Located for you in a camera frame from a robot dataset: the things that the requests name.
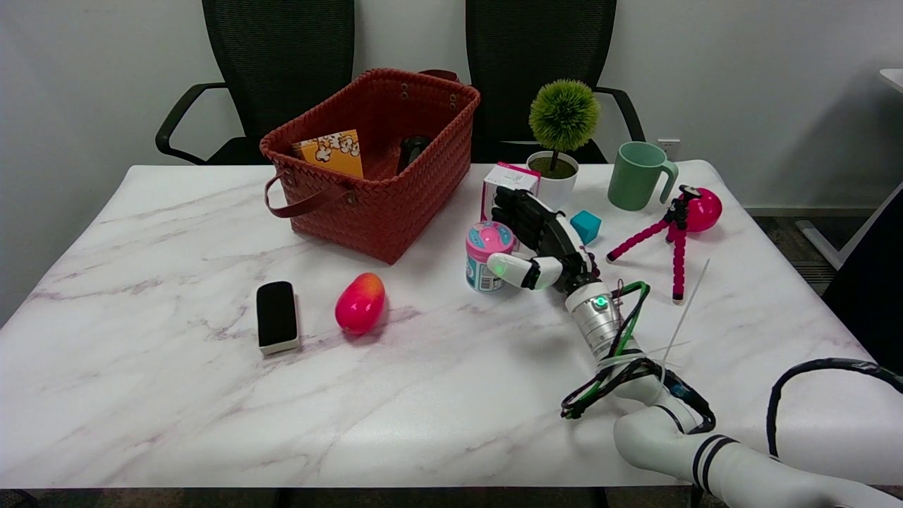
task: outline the red mango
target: red mango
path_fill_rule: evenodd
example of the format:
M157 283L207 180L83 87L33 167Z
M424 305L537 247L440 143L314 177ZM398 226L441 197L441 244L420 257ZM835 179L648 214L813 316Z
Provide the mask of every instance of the red mango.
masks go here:
M336 323L349 334L363 335L377 323L385 305L383 281L376 274L360 274L336 302Z

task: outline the green mug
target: green mug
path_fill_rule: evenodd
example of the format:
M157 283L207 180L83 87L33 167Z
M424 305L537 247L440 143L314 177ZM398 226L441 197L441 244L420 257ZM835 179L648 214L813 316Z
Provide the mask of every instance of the green mug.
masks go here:
M668 160L665 151L642 141L620 146L615 170L609 184L609 201L621 210L635 212L649 203L661 173L668 175L659 201L664 204L677 180L677 166Z

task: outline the white marble surface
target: white marble surface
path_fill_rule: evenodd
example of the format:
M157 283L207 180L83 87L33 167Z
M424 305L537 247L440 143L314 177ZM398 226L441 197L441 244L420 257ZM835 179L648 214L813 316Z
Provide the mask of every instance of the white marble surface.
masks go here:
M688 287L712 262L669 361L721 433L763 450L785 369L868 356L712 167L679 166L680 182L712 189L725 211L688 243ZM557 294L465 284L463 237L488 169L474 166L388 267L271 216L261 193L272 168L132 168L0 331L0 487L673 483L620 459L610 431L626 402L559 419L593 362ZM614 209L610 171L583 167L573 198L572 212L604 220L600 256L664 210ZM602 275L653 286L636 336L654 351L681 312L671 250L658 238L622 259ZM378 334L348 342L332 306L368 270L391 311ZM280 279L298 293L303 348L264 358L254 294ZM778 442L791 465L903 484L900 421L903 400L882 383L811 373L785 390Z

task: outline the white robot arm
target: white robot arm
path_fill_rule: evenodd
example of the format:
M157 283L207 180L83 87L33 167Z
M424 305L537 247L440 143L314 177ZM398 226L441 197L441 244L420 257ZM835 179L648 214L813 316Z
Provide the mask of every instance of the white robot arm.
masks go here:
M599 280L594 257L563 214L526 191L499 188L495 204L493 219L510 227L538 257L493 255L490 269L520 287L562 290L568 313L599 365L599 374L562 402L563 417L579 418L608 393L642 402L645 409L615 422L614 442L621 456L635 467L693 483L732 508L903 507L903 501L867 485L799 471L712 433L714 415L702 396L673 372L663 374L665 367L649 360L625 334L632 318L620 316L615 301L621 294ZM880 369L866 363L848 365L848 370ZM903 382L896 383L903 392ZM776 389L773 398L779 398L779 385ZM769 412L768 417L772 431L774 415Z

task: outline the chair backrest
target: chair backrest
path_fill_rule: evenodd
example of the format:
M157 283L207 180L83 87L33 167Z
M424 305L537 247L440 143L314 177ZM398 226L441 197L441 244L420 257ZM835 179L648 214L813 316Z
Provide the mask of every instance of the chair backrest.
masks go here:
M616 0L467 0L467 59L481 101L475 136L528 141L530 103L549 81L599 84Z
M878 364L903 375L903 192L888 203L824 292Z
M350 83L354 0L203 0L245 135L259 139Z

